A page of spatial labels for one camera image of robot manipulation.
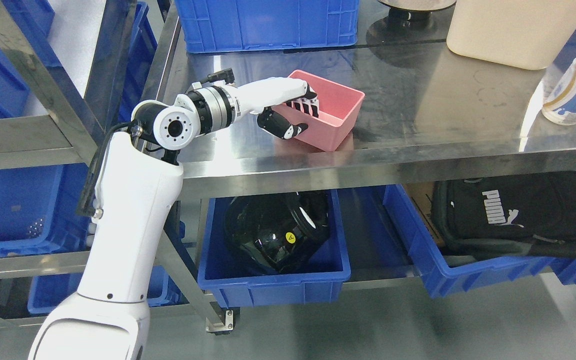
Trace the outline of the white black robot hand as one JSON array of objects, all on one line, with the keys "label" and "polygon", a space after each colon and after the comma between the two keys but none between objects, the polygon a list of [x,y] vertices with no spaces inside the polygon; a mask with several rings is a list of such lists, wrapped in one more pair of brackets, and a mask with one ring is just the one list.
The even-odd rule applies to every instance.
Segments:
[{"label": "white black robot hand", "polygon": [[274,106],[289,107],[313,117],[319,116],[318,94],[302,79],[270,77],[256,80],[234,89],[238,112],[257,116],[257,125],[280,139],[292,139],[309,127],[306,123],[291,124]]}]

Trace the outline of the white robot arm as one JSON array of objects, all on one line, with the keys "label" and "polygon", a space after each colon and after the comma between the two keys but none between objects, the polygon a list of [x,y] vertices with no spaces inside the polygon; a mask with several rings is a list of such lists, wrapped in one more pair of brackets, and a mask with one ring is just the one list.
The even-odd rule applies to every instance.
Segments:
[{"label": "white robot arm", "polygon": [[139,360],[150,329],[147,290],[160,237],[183,186],[178,153],[242,115],[232,69],[206,75],[172,105],[144,100],[98,148],[77,213],[96,226],[73,294],[41,324],[30,360]]}]

